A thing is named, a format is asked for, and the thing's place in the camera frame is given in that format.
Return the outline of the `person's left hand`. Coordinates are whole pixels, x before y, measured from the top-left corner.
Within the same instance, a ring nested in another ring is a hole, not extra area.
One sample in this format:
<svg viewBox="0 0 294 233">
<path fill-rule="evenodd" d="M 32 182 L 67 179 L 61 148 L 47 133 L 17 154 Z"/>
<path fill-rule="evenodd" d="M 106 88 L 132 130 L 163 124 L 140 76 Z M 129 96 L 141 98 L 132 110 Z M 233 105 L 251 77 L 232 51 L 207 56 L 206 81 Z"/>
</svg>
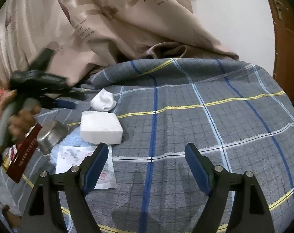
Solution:
<svg viewBox="0 0 294 233">
<path fill-rule="evenodd" d="M 6 91 L 0 99 L 0 118 L 3 110 L 16 95 L 16 91 Z M 21 142 L 25 138 L 25 134 L 29 129 L 36 124 L 35 115 L 40 113 L 41 106 L 35 105 L 31 110 L 20 110 L 16 115 L 9 118 L 9 133 L 18 141 Z"/>
</svg>

